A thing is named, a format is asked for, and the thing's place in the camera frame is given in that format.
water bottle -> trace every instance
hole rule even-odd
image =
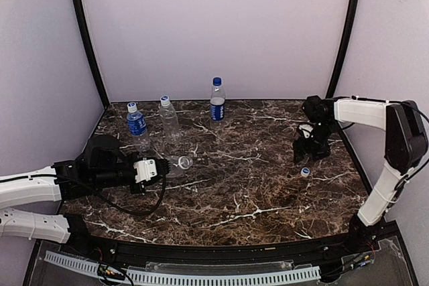
[[[160,116],[164,126],[164,133],[166,134],[166,141],[168,143],[179,142],[182,134],[180,133],[176,110],[170,102],[170,98],[166,95],[161,97]]]
[[[225,89],[220,77],[213,78],[212,96],[210,98],[210,119],[212,127],[218,127],[225,117]]]
[[[180,177],[184,170],[189,169],[194,164],[192,158],[187,156],[167,157],[167,160],[170,163],[170,172],[167,177]]]
[[[150,148],[150,140],[146,129],[145,117],[137,110],[135,102],[128,103],[127,108],[127,122],[133,136],[135,148],[140,152],[147,151]]]

perforated metal strip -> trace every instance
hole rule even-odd
[[[97,267],[99,264],[94,261],[82,260],[52,251],[46,251],[45,261],[70,271],[98,278]],[[127,274],[135,285],[145,286],[280,286],[315,281],[320,278],[320,269],[319,267],[310,267],[277,273],[228,276],[171,275],[128,269]]]

bottle label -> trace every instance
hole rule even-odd
[[[134,121],[127,120],[127,122],[132,135],[142,135],[146,132],[146,122],[143,115],[140,119]]]
[[[225,115],[225,103],[222,105],[210,104],[210,117],[214,121],[221,121]]]

marble table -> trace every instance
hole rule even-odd
[[[367,197],[339,136],[321,161],[293,163],[296,125],[306,121],[299,100],[229,100],[225,124],[212,131],[207,101],[175,102],[183,140],[166,145],[157,102],[139,102],[153,149],[147,156],[191,155],[194,165],[169,179],[164,201],[146,218],[121,213],[96,197],[65,202],[61,213],[81,214],[95,236],[156,244],[254,245],[318,238],[347,231]],[[134,151],[125,103],[113,103],[95,135],[110,134]],[[311,173],[300,175],[306,166]],[[103,191],[122,207],[145,210],[161,184],[145,195],[126,187]]]

white wall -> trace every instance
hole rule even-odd
[[[324,95],[348,0],[84,0],[111,101]]]
[[[74,159],[103,108],[72,0],[0,0],[0,8],[0,176]],[[33,244],[0,238],[1,286],[22,284]]]
[[[412,99],[429,115],[429,0],[359,0],[336,95]],[[372,182],[383,166],[384,133],[347,130]],[[422,286],[429,285],[429,168],[407,186],[396,219]]]

